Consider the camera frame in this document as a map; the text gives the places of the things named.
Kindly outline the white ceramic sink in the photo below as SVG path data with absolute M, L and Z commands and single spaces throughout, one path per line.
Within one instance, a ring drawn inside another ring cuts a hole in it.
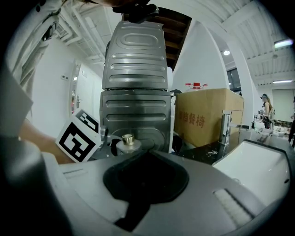
M 265 206 L 283 198 L 290 184 L 286 155 L 243 141 L 213 167 L 252 192 Z

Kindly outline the dark window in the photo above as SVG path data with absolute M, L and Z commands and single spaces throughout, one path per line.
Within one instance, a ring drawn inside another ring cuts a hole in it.
M 230 90 L 242 96 L 241 83 L 237 68 L 227 71 L 227 76 Z

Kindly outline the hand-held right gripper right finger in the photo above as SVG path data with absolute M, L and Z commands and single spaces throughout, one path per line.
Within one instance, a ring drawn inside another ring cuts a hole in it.
M 262 236 L 280 201 L 264 205 L 253 193 L 211 165 L 159 153 L 183 167 L 185 190 L 173 201 L 152 205 L 135 236 Z

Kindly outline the table with tableware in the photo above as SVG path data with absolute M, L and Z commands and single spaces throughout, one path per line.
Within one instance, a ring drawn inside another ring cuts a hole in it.
M 292 122 L 273 120 L 270 125 L 270 128 L 266 129 L 262 120 L 254 121 L 254 130 L 256 132 L 268 134 L 271 136 L 277 136 L 277 137 L 288 137 L 291 126 L 292 126 Z

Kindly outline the round white metal-lidded container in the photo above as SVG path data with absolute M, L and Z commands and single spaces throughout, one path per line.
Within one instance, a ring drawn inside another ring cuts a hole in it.
M 141 142 L 133 134 L 123 135 L 122 140 L 116 144 L 118 155 L 133 153 L 140 150 L 141 147 Z

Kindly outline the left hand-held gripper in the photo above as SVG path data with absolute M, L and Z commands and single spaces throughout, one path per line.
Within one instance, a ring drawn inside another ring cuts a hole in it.
M 117 149 L 117 144 L 123 141 L 118 138 L 112 139 L 108 132 L 108 128 L 100 125 L 99 121 L 87 111 L 77 109 L 65 123 L 56 139 L 56 144 L 76 163 L 98 159 L 98 152 L 107 146 L 111 148 L 114 156 L 127 154 Z

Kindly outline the person's grey paw-print shirt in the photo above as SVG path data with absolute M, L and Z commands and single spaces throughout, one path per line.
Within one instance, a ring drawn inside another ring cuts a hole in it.
M 14 31 L 4 54 L 0 78 L 0 136 L 16 137 L 32 118 L 36 67 L 47 49 L 63 0 L 38 0 Z

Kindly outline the person's left forearm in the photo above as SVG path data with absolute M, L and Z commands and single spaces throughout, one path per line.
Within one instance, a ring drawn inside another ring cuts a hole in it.
M 26 140 L 35 144 L 42 152 L 53 154 L 58 164 L 69 164 L 74 162 L 56 145 L 56 140 L 53 137 L 40 132 L 27 119 L 23 122 L 19 137 L 21 140 Z

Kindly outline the chrome faucet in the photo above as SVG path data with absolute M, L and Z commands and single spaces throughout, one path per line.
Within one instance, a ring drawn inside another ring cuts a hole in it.
M 232 112 L 241 112 L 241 110 L 223 110 L 221 118 L 221 130 L 218 142 L 227 146 L 231 135 L 231 128 L 250 130 L 251 125 L 235 124 L 232 122 Z

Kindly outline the large cardboard box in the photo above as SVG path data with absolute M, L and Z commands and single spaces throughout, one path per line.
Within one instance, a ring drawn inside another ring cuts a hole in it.
M 226 88 L 177 94 L 175 104 L 174 131 L 195 147 L 219 140 L 223 111 L 232 111 L 232 122 L 242 123 L 244 99 Z

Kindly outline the white door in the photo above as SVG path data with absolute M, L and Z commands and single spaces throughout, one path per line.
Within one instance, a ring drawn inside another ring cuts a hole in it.
M 79 73 L 81 69 L 81 62 L 79 60 L 74 60 L 72 72 L 70 75 L 70 87 L 69 87 L 69 114 L 73 114 L 77 108 L 77 84 Z

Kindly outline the grey washing machine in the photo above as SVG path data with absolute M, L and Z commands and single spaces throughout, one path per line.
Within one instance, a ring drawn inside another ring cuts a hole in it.
M 117 24 L 106 52 L 102 88 L 168 89 L 162 24 Z
M 171 94 L 150 89 L 109 90 L 100 94 L 100 123 L 109 134 L 133 134 L 142 149 L 168 152 Z

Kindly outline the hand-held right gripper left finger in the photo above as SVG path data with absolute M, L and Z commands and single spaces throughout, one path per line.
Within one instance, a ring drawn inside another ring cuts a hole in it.
M 59 165 L 59 170 L 78 196 L 94 213 L 112 226 L 126 219 L 128 202 L 115 199 L 105 187 L 104 173 L 112 166 L 135 157 L 141 152 L 124 154 L 82 163 Z

